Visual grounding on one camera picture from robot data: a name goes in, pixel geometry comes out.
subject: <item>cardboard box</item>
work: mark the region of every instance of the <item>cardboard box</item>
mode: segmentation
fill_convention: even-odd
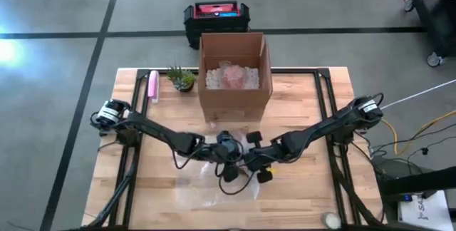
[[[258,121],[272,94],[269,49],[263,33],[202,34],[198,93],[206,121]],[[229,61],[259,69],[259,89],[206,88],[207,70]]]

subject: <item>small potted plant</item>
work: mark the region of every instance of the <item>small potted plant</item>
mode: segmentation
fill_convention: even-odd
[[[168,79],[180,92],[190,92],[195,84],[195,75],[189,70],[182,70],[180,66],[170,66],[167,72]]]

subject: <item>concrete floor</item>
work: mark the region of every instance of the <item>concrete floor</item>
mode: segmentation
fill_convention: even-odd
[[[109,31],[183,30],[182,11],[196,1],[117,0]],[[402,0],[238,0],[251,8],[253,29],[382,28],[419,26]],[[109,0],[0,0],[3,34],[99,32]],[[384,104],[455,78],[456,61],[430,68],[426,34],[268,35],[273,66],[347,66],[356,95],[384,92]],[[96,38],[0,39],[0,230],[8,222],[38,230]],[[110,97],[117,68],[197,66],[198,52],[184,36],[107,38],[96,66],[53,230],[77,227],[90,185],[99,138],[89,115]],[[456,83],[385,110],[400,138],[456,108]],[[435,129],[449,125],[448,119]],[[453,130],[423,138],[441,140]],[[392,135],[383,125],[368,135],[374,145]],[[438,170],[454,165],[454,140],[413,162]],[[387,158],[395,157],[387,148]]]

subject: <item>plant pot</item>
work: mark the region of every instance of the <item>plant pot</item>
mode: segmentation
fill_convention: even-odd
[[[190,92],[192,89],[193,89],[193,85],[195,84],[195,82],[192,82],[188,87],[186,88],[181,88],[181,89],[177,89],[179,92],[183,92],[183,93],[187,93],[187,92]]]

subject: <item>wooden tabletop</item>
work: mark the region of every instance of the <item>wooden tabletop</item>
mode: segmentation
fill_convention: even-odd
[[[337,106],[342,108],[353,99],[348,70],[329,69]],[[119,69],[113,98],[131,101],[135,76],[136,69]],[[160,102],[150,104],[147,117],[173,130],[200,133],[209,138],[224,129],[238,135],[260,130],[263,146],[282,133],[302,130],[321,120],[312,75],[273,74],[272,81],[274,92],[260,123],[216,123],[213,128],[204,121],[196,86],[191,93],[179,93],[165,77],[160,77]],[[325,99],[331,115],[328,97]],[[101,144],[111,140],[104,138]],[[355,142],[368,151],[364,140],[355,138]],[[98,154],[84,225],[93,220],[90,215],[97,215],[113,194],[121,150],[119,145],[113,145]],[[374,216],[380,218],[382,204],[371,165],[354,147],[348,151],[348,159],[357,194]],[[145,136],[129,228],[323,228],[321,214],[337,212],[325,140],[312,142],[297,162],[274,163],[273,168],[272,181],[261,185],[253,182],[245,191],[230,197],[219,190],[214,165],[191,161],[185,169],[177,170],[169,147]],[[226,190],[236,189],[231,184],[225,185]],[[343,194],[351,221],[348,198]]]

